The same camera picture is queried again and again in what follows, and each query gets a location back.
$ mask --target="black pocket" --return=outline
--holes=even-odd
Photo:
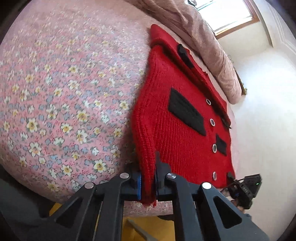
[[[177,90],[171,88],[168,110],[186,125],[206,136],[204,120],[192,104]]]
[[[225,156],[226,154],[226,147],[227,144],[225,141],[223,141],[218,134],[216,134],[216,145],[217,145],[217,150],[220,151],[222,154],[224,154]]]

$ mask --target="silver screw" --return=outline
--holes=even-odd
[[[94,187],[94,183],[92,183],[92,182],[88,182],[88,183],[84,184],[84,187],[85,187],[86,189],[92,189],[92,188]]]
[[[129,174],[126,173],[126,172],[123,172],[123,173],[120,174],[120,178],[127,179],[127,178],[129,178]]]
[[[212,187],[212,184],[210,184],[210,183],[203,183],[203,184],[202,184],[202,187],[203,187],[204,189],[210,189],[210,188]]]
[[[167,174],[167,178],[169,178],[169,179],[175,179],[176,177],[177,177],[177,175],[175,173],[170,172]]]

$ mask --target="button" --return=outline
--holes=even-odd
[[[216,181],[217,180],[217,173],[213,172],[213,180]]]
[[[216,144],[213,145],[212,150],[213,150],[213,153],[217,152],[217,145]]]
[[[213,119],[210,119],[210,123],[211,123],[212,126],[215,126],[215,122],[214,122]]]

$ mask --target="window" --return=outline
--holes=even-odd
[[[200,12],[217,39],[259,21],[250,0],[188,0],[188,3]]]

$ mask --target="wooden window frame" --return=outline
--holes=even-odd
[[[248,22],[245,22],[245,23],[242,23],[242,24],[240,24],[240,25],[238,25],[238,26],[236,26],[236,27],[233,27],[233,28],[230,28],[230,29],[226,29],[226,30],[224,30],[224,31],[222,31],[222,32],[220,32],[220,33],[218,33],[218,34],[215,34],[216,39],[220,39],[220,38],[222,38],[222,37],[224,37],[224,36],[226,36],[226,35],[228,35],[228,34],[234,32],[234,31],[236,31],[236,30],[239,30],[239,29],[241,29],[241,28],[244,28],[244,27],[246,27],[246,26],[248,26],[248,25],[251,25],[251,24],[253,24],[253,23],[257,23],[257,22],[260,21],[260,19],[259,19],[257,13],[256,13],[256,11],[255,11],[255,9],[254,9],[254,7],[253,7],[253,5],[255,4],[255,3],[253,2],[253,0],[243,0],[243,1],[244,1],[244,3],[246,4],[246,7],[248,8],[248,10],[250,11],[250,13],[251,13],[251,15],[252,15],[252,20],[250,20],[250,21],[248,21]]]

